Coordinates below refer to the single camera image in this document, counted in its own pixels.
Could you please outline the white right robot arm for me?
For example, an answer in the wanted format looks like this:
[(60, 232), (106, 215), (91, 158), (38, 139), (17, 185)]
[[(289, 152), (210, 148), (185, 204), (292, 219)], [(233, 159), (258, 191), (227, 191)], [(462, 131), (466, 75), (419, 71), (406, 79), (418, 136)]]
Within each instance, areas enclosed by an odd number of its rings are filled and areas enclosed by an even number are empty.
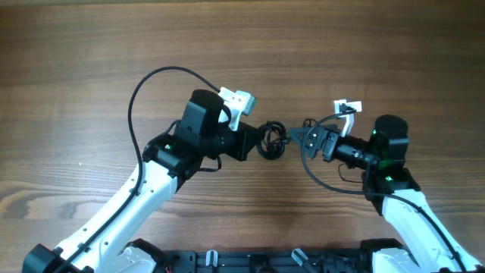
[(405, 167), (408, 125), (395, 115), (382, 115), (369, 140), (344, 134), (329, 118), (289, 130), (301, 158), (322, 152), (324, 161), (338, 160), (363, 173), (360, 196), (403, 239), (404, 247), (371, 249), (373, 272), (482, 272), (484, 266), (446, 230)]

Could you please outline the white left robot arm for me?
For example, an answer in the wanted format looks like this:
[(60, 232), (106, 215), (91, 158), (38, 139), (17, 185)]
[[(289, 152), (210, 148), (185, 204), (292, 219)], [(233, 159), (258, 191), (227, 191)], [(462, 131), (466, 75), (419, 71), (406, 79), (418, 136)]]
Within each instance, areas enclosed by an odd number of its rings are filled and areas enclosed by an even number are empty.
[(256, 99), (221, 88), (193, 91), (181, 120), (145, 146), (127, 182), (78, 231), (54, 249), (35, 246), (24, 258), (24, 272), (118, 271), (116, 259), (143, 222), (196, 172), (204, 158), (226, 154), (244, 161), (255, 145), (256, 128), (240, 118)]

